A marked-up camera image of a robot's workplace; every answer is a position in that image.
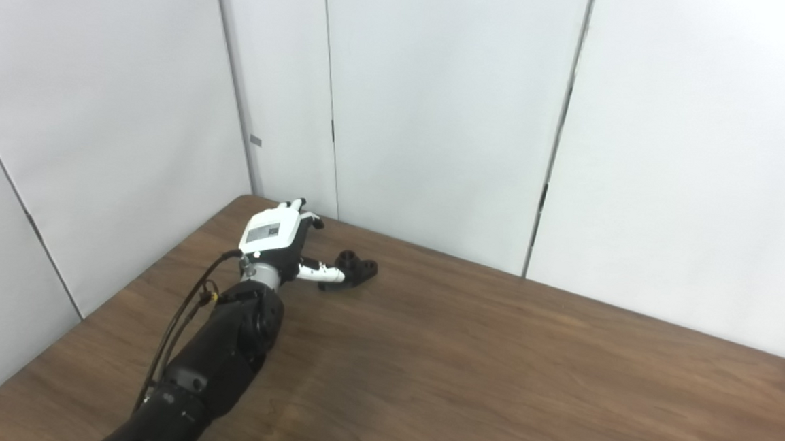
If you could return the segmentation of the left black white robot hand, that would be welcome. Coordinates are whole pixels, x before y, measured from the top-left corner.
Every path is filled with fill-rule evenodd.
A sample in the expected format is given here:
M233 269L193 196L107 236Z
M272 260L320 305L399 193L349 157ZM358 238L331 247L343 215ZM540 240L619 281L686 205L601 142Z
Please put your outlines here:
M245 280L278 291L296 279L340 284L348 279L338 267L303 255L309 231L324 228L320 216L303 211L305 204L306 199L282 202L250 218L239 243Z

